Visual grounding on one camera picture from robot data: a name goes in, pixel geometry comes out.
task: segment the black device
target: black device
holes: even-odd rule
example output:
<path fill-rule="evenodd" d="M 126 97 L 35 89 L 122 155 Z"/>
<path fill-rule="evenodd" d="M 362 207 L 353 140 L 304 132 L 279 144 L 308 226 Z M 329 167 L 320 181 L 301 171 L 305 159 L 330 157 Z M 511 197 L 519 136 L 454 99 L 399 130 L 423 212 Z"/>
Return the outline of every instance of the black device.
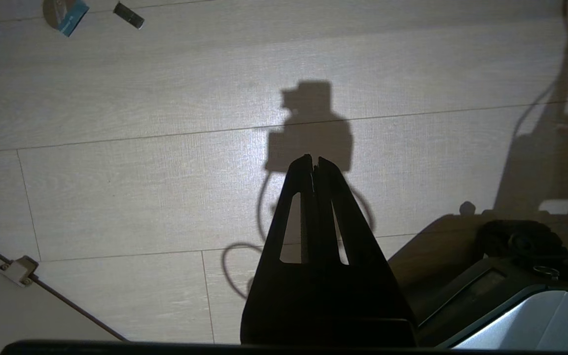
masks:
<path fill-rule="evenodd" d="M 122 4 L 119 1 L 117 2 L 117 5 L 115 5 L 113 13 L 123 18 L 126 22 L 130 23 L 131 25 L 133 25 L 133 27 L 135 27 L 138 30 L 141 29 L 142 26 L 144 26 L 144 19 L 135 12 L 133 12 L 133 10 L 124 6 L 124 4 Z"/>
<path fill-rule="evenodd" d="M 300 193 L 302 263 L 280 261 Z M 334 216 L 349 265 L 340 261 Z M 336 165 L 310 155 L 286 173 L 241 322 L 243 344 L 415 346 L 415 317 Z"/>

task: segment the wooden floor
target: wooden floor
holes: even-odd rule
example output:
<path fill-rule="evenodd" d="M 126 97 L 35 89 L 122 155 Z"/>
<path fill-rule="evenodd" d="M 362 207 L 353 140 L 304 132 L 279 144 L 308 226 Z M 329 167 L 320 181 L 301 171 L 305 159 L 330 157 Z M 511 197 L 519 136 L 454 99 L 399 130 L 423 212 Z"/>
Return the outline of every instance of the wooden floor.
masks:
<path fill-rule="evenodd" d="M 496 217 L 568 246 L 561 2 L 125 1 L 140 30 L 87 2 L 66 38 L 0 0 L 0 252 L 128 339 L 239 342 L 304 153 L 341 167 L 405 285 Z"/>

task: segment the small metal object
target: small metal object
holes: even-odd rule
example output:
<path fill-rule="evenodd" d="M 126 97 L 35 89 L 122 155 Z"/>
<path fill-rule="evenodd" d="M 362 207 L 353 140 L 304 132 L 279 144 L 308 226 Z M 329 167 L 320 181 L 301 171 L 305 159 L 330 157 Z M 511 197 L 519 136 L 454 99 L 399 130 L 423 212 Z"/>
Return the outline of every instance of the small metal object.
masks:
<path fill-rule="evenodd" d="M 138 30 L 141 29 L 142 26 L 144 25 L 144 19 L 141 16 L 134 13 L 133 10 L 124 6 L 124 4 L 122 4 L 119 1 L 117 2 L 117 5 L 115 5 L 113 13 L 117 14 L 117 16 L 120 16 L 121 18 L 126 20 L 126 22 L 130 23 Z"/>
<path fill-rule="evenodd" d="M 25 255 L 23 258 L 14 260 L 12 263 L 5 263 L 0 266 L 0 274 L 9 278 L 10 281 L 21 287 L 31 285 L 31 274 L 38 267 L 38 263 Z"/>
<path fill-rule="evenodd" d="M 549 276 L 554 281 L 558 281 L 558 277 L 560 276 L 560 272 L 555 268 L 546 267 L 543 265 L 535 265 L 533 269 L 535 272 L 539 272 L 544 276 Z"/>

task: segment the white panel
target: white panel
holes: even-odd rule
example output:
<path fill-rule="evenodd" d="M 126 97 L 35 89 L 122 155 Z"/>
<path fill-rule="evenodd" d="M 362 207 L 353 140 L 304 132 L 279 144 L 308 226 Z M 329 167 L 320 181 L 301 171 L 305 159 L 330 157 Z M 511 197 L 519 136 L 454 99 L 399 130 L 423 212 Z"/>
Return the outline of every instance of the white panel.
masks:
<path fill-rule="evenodd" d="M 36 273 L 130 341 L 212 342 L 200 252 L 50 261 Z"/>
<path fill-rule="evenodd" d="M 38 284 L 19 287 L 0 274 L 0 351 L 29 339 L 117 340 Z"/>
<path fill-rule="evenodd" d="M 556 320 L 553 318 L 554 313 L 562 304 L 565 294 L 562 290 L 534 294 L 459 343 L 454 349 L 535 350 L 546 335 L 545 330 Z"/>
<path fill-rule="evenodd" d="M 331 81 L 346 119 L 529 104 L 558 75 L 568 37 L 555 0 L 217 0 L 138 13 L 140 31 L 90 13 L 71 38 L 43 19 L 0 23 L 0 149 L 282 124 L 281 90 L 305 79 Z"/>
<path fill-rule="evenodd" d="M 16 151 L 0 151 L 0 253 L 39 260 L 32 218 Z"/>

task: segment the metal hinge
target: metal hinge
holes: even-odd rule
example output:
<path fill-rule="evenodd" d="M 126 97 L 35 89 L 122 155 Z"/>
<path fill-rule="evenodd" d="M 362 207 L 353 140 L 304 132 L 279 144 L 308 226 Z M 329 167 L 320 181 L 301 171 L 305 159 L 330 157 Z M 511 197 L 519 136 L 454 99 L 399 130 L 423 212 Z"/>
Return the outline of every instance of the metal hinge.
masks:
<path fill-rule="evenodd" d="M 23 258 L 1 265 L 0 274 L 3 274 L 3 276 L 21 287 L 27 287 L 31 285 L 32 279 L 30 279 L 30 276 L 37 267 L 38 263 L 25 255 Z"/>

